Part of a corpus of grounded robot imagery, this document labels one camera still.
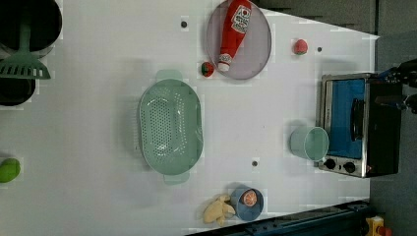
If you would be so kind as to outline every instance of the toaster oven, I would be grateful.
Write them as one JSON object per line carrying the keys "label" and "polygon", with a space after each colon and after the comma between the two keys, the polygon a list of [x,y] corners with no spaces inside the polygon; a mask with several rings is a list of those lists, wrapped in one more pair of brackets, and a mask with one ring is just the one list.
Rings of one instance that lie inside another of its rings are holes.
{"label": "toaster oven", "polygon": [[377,74],[323,76],[320,126],[328,132],[322,170],[361,178],[398,172],[401,110],[381,100],[402,97],[402,84]]}

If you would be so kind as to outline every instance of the light blue cup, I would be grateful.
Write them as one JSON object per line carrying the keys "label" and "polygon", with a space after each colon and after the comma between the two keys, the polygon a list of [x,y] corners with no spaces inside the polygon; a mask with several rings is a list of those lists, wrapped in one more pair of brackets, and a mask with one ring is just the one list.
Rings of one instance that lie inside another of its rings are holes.
{"label": "light blue cup", "polygon": [[290,147],[297,156],[320,161],[328,153],[328,133],[320,127],[299,127],[291,134]]}
{"label": "light blue cup", "polygon": [[[243,204],[242,195],[248,190],[253,190],[257,194],[257,202],[253,206]],[[236,216],[245,221],[252,221],[260,216],[264,208],[264,197],[260,191],[241,185],[230,196],[230,203],[236,211]]]}

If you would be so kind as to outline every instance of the spatula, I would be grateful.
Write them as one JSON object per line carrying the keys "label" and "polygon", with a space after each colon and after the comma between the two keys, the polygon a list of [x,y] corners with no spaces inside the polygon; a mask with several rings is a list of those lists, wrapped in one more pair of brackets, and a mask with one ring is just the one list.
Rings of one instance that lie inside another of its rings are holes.
{"label": "spatula", "polygon": [[30,53],[30,13],[27,6],[22,12],[19,50],[0,62],[0,78],[51,79],[46,66]]}

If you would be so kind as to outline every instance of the red ketchup bottle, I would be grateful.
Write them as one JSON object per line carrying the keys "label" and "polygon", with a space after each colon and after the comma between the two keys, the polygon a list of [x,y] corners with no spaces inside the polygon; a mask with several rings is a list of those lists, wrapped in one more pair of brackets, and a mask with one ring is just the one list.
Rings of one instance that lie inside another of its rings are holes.
{"label": "red ketchup bottle", "polygon": [[233,0],[227,10],[223,25],[218,69],[228,71],[240,43],[245,37],[251,18],[251,3],[248,0]]}

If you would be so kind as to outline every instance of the white table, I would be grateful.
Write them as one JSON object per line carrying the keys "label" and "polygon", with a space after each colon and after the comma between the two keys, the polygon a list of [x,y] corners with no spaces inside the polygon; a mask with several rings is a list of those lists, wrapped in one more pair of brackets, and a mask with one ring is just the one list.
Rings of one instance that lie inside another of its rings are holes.
{"label": "white table", "polygon": [[[265,70],[247,81],[204,79],[205,30],[220,2],[58,2],[62,39],[43,59],[53,80],[0,110],[1,156],[23,165],[0,185],[1,235],[201,232],[217,227],[203,224],[208,203],[240,183],[264,194],[259,219],[369,198],[368,179],[321,171],[287,142],[299,125],[315,124],[323,74],[374,70],[376,38],[264,11],[272,30]],[[292,55],[295,38],[308,41],[308,54]],[[181,71],[204,112],[203,155],[176,186],[149,169],[138,147],[137,105],[161,69]]]}

